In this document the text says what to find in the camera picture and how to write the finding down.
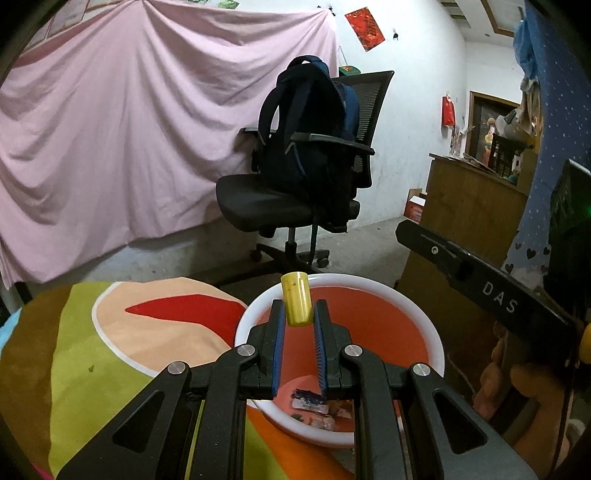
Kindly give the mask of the person's right hand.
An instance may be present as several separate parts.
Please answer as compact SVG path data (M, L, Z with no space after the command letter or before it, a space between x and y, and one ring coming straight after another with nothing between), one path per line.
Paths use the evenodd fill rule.
M495 324L494 334L498 342L481 374L473 408L490 421L508 403L511 391L524 398L525 408L509 427L508 443L538 478L550 479L578 447L590 454L590 407L541 369L515 363L504 371L508 332Z

